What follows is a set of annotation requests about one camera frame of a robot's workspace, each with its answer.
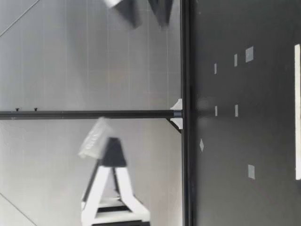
white bracket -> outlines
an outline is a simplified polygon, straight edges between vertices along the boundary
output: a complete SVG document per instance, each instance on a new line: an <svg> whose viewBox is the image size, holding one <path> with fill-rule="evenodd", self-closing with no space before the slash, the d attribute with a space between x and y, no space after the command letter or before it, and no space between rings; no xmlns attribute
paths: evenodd
<svg viewBox="0 0 301 226"><path fill-rule="evenodd" d="M171 110L183 110L182 99L178 99L177 103L170 108ZM183 118L170 119L179 129L183 129Z"/></svg>

white square marker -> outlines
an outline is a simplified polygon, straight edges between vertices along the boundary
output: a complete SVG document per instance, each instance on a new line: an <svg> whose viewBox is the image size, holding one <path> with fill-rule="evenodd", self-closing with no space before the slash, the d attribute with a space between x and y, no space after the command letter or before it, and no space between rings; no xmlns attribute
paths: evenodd
<svg viewBox="0 0 301 226"><path fill-rule="evenodd" d="M248 165L248 177L255 180L255 166Z"/></svg>
<svg viewBox="0 0 301 226"><path fill-rule="evenodd" d="M296 180L301 179L301 66L300 44L295 45L295 151Z"/></svg>
<svg viewBox="0 0 301 226"><path fill-rule="evenodd" d="M254 47L250 47L246 49L246 63L252 61L254 59Z"/></svg>
<svg viewBox="0 0 301 226"><path fill-rule="evenodd" d="M237 54L234 55L234 66L237 67Z"/></svg>
<svg viewBox="0 0 301 226"><path fill-rule="evenodd" d="M235 117L238 117L238 105L235 105Z"/></svg>

metal rail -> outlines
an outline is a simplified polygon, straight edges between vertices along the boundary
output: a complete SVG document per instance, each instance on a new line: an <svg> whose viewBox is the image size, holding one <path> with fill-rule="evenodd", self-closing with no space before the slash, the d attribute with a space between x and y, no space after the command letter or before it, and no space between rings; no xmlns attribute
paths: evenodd
<svg viewBox="0 0 301 226"><path fill-rule="evenodd" d="M183 226L196 222L196 81L194 73L193 4L194 0L181 0L181 51L182 51L182 187Z"/></svg>
<svg viewBox="0 0 301 226"><path fill-rule="evenodd" d="M129 110L129 111L14 111L0 112L0 120L53 120L53 119L170 119L181 118L182 111Z"/></svg>

white wall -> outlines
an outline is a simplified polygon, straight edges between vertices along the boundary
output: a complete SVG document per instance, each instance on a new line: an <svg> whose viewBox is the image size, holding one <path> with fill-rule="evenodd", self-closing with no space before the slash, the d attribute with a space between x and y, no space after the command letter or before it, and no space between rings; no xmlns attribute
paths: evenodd
<svg viewBox="0 0 301 226"><path fill-rule="evenodd" d="M34 0L0 0L0 31ZM179 2L168 30L141 0L127 31L101 0L41 0L0 38L0 110L167 109L180 98ZM80 225L94 120L1 121L0 192L38 226ZM166 120L112 120L152 225L182 225L181 136ZM4 208L0 224L31 225Z"/></svg>

white diamond marker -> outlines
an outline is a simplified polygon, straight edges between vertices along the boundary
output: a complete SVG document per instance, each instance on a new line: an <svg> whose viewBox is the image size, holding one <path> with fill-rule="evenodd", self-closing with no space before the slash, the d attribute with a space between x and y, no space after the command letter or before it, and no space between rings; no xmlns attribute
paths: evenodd
<svg viewBox="0 0 301 226"><path fill-rule="evenodd" d="M203 139L201 139L201 141L200 141L200 143L199 143L199 147L201 148L201 151L203 152L203 150L204 150Z"/></svg>

